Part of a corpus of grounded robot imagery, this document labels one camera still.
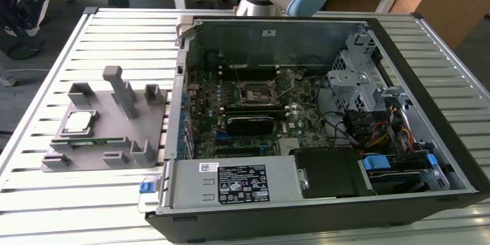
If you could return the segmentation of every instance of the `blue tab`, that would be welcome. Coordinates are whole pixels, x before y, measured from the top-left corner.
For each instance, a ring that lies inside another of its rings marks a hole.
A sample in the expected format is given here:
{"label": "blue tab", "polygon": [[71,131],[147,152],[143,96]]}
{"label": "blue tab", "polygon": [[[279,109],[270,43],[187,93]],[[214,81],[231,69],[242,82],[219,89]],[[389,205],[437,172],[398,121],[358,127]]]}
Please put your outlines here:
{"label": "blue tab", "polygon": [[437,166],[437,158],[434,156],[434,154],[427,154],[427,159],[429,159],[429,163],[431,166]]}
{"label": "blue tab", "polygon": [[389,158],[385,155],[370,155],[363,160],[366,170],[391,168]]}
{"label": "blue tab", "polygon": [[156,184],[155,182],[143,182],[139,184],[139,193],[155,193]]}
{"label": "blue tab", "polygon": [[260,146],[260,153],[262,153],[262,154],[266,152],[267,147],[268,147],[268,145],[262,145],[262,146]]}
{"label": "blue tab", "polygon": [[371,170],[373,169],[373,165],[371,165],[369,159],[363,159],[362,160],[362,164],[365,165],[365,169],[366,170]]}

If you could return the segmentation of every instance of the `metal slotted table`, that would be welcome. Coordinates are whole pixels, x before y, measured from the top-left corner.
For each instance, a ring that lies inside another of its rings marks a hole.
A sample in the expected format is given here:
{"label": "metal slotted table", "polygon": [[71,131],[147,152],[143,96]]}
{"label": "metal slotted table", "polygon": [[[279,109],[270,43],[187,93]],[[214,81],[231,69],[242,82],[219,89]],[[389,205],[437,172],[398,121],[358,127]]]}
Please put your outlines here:
{"label": "metal slotted table", "polygon": [[[139,183],[151,169],[43,173],[40,162],[59,128],[73,81],[111,89],[106,65],[124,69],[135,89],[171,89],[179,15],[231,15],[212,10],[99,9],[84,14],[0,155],[0,244],[168,244],[138,211]],[[323,13],[377,17],[483,171],[490,175],[490,96],[423,20],[410,15]],[[393,82],[394,72],[387,69]],[[164,120],[160,144],[166,143]],[[443,211],[413,225],[214,242],[214,244],[487,244],[490,200]]]}

